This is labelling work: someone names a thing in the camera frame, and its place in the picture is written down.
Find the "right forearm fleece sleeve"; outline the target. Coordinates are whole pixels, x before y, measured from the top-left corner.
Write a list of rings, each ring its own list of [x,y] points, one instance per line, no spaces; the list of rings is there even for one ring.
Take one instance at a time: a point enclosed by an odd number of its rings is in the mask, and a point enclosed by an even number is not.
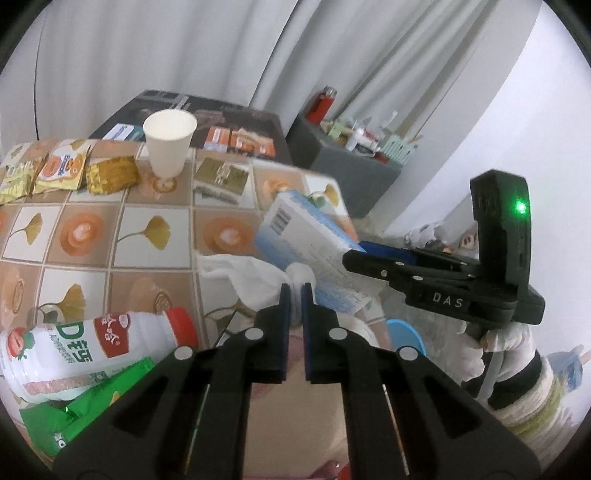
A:
[[[547,358],[535,354],[513,377],[497,382],[481,404],[520,439],[547,469],[574,435],[564,389]]]

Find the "white gloved right hand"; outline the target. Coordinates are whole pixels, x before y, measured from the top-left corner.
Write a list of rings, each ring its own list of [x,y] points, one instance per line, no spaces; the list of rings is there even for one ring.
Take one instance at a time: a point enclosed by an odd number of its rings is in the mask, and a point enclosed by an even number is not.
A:
[[[489,330],[480,340],[467,334],[466,329],[464,325],[458,333],[450,333],[446,338],[444,365],[454,380],[468,382],[480,377],[485,372],[485,353],[503,354],[498,382],[517,375],[535,357],[530,325],[510,323],[501,329]]]

